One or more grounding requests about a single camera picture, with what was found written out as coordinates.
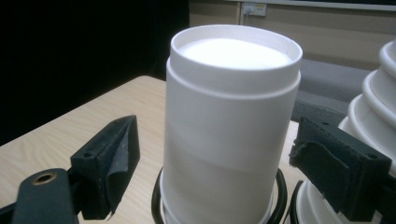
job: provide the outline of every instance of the wall outlet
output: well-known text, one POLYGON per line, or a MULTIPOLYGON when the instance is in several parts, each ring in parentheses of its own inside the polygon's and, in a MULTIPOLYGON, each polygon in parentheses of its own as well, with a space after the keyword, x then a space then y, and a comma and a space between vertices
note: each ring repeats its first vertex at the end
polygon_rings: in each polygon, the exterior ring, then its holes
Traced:
POLYGON ((265 16, 267 5, 263 3, 243 3, 244 15, 265 16))

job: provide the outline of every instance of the stacked white cups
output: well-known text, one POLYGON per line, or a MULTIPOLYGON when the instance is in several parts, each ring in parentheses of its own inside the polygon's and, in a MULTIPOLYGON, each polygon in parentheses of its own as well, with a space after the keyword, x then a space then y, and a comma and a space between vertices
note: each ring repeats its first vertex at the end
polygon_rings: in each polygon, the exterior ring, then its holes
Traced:
POLYGON ((237 25, 174 36, 161 195, 169 223, 263 223, 300 83, 301 48, 237 25))
MULTIPOLYGON (((396 176, 396 40, 383 46, 379 61, 379 68, 364 79, 362 94, 349 104, 339 128, 390 157, 389 174, 396 176)), ((309 180, 300 187, 296 207, 299 222, 303 224, 358 223, 335 214, 309 180)), ((371 223, 380 221, 380 215, 375 214, 371 223)))

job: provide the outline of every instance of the white cylinder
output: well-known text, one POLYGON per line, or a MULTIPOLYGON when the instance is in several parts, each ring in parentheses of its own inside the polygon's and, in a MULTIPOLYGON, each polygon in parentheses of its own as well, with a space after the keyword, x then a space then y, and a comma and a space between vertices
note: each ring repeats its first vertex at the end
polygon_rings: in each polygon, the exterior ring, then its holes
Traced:
POLYGON ((246 26, 174 36, 161 181, 167 223, 268 218, 302 54, 289 38, 246 26))

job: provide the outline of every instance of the beige wall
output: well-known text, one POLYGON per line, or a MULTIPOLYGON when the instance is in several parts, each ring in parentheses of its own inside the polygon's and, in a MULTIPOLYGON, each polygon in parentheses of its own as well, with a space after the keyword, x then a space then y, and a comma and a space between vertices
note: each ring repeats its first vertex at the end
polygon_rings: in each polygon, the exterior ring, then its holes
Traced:
MULTIPOLYGON (((191 26, 237 24, 236 2, 190 0, 191 26)), ((268 5, 245 25, 278 32, 301 45, 306 59, 376 69, 380 48, 396 38, 396 12, 268 5)))

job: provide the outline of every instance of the wooden table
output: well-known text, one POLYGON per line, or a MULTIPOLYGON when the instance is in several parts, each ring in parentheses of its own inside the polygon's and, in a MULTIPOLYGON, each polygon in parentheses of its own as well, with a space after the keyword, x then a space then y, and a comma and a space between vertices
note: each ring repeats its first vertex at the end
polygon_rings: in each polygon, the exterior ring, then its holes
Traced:
MULTIPOLYGON (((153 223, 151 194, 163 166, 165 82, 138 77, 85 105, 0 147, 0 207, 14 203, 19 184, 49 168, 70 168, 70 157, 110 121, 136 115, 140 162, 116 214, 109 220, 80 223, 153 223)), ((289 152, 298 124, 291 121, 279 167, 289 197, 304 175, 289 166, 289 152)))

